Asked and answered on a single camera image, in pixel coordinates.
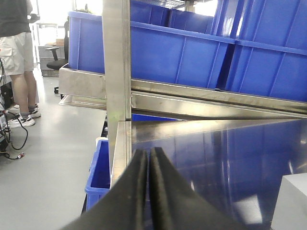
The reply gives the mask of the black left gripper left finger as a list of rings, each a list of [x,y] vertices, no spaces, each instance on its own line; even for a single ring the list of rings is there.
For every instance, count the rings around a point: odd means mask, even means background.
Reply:
[[[64,230],[143,230],[148,157],[136,150],[123,174],[89,211]]]

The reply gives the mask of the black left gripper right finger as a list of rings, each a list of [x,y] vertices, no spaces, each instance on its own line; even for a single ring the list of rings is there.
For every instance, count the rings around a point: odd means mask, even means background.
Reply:
[[[150,150],[149,195],[156,230],[243,230],[245,226],[198,195],[161,147]]]

